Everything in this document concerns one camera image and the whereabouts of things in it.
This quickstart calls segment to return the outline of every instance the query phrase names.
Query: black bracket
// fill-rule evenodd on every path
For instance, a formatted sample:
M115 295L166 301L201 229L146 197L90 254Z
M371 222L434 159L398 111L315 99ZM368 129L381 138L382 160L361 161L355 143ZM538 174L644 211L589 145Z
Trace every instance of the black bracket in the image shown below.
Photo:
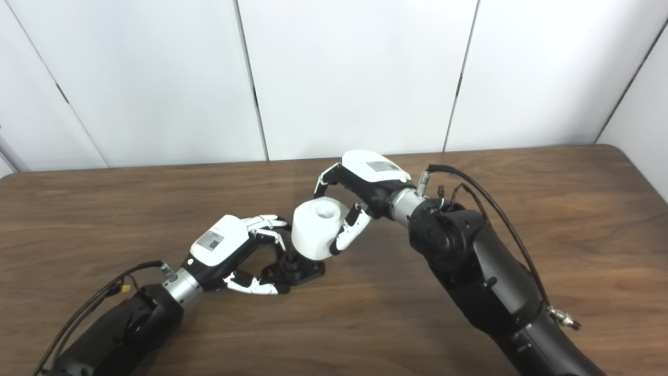
M297 286L325 275L325 263L302 256L296 250L279 255L279 261L262 270L262 278L274 283Z

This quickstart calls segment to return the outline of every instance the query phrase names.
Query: label sticker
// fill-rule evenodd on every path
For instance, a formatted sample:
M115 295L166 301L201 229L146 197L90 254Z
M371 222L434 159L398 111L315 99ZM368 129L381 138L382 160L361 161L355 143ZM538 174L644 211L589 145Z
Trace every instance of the label sticker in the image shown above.
M369 167L371 167L377 173L382 171L401 171L401 169L392 162L375 161L367 162L367 165L369 165Z
M224 238L225 237L220 235L219 233L215 233L209 230L204 235L200 236L199 239L197 239L196 244L213 252L213 250L216 249L218 244L220 244Z

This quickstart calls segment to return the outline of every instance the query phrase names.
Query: cup opening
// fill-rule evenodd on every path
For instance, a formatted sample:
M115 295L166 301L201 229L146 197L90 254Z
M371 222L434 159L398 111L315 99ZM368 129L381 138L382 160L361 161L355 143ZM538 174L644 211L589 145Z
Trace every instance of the cup opening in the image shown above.
M329 202L318 202L313 208L313 212L320 218L331 219L337 215L336 205Z

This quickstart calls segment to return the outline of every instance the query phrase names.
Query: qr code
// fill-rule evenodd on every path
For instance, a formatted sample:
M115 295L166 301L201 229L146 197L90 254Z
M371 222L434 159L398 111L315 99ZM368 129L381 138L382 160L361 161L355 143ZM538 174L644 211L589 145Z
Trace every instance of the qr code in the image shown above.
M213 252L213 250L216 249L218 244L220 244L224 238L225 237L219 233L215 233L209 230L204 235L200 236L199 239L197 239L196 244Z

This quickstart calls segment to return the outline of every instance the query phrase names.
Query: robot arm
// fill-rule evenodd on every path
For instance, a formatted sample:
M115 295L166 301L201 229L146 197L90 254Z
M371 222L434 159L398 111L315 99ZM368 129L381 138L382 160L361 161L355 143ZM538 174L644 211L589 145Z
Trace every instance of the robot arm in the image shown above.
M202 293L227 287L248 294L286 294L289 285L254 277L238 270L238 266L261 244L273 244L278 255L285 254L283 239L273 230L290 228L276 215L246 219L225 215L193 243L179 271L174 273L164 264L167 280L141 287L131 298L97 319L61 354L74 329L69 328L46 373L53 376L129 375L148 353L178 329L184 310ZM76 322L90 313L104 296L87 307L83 316L76 315ZM42 371L49 353L34 375Z
M496 342L521 375L604 375L560 328L579 324L546 303L537 274L512 256L486 216L442 193L439 199L426 197L429 176L423 173L415 186L385 157L349 151L320 176L315 197L328 185L341 184L362 200L355 205L369 217L406 227L411 247L469 322Z

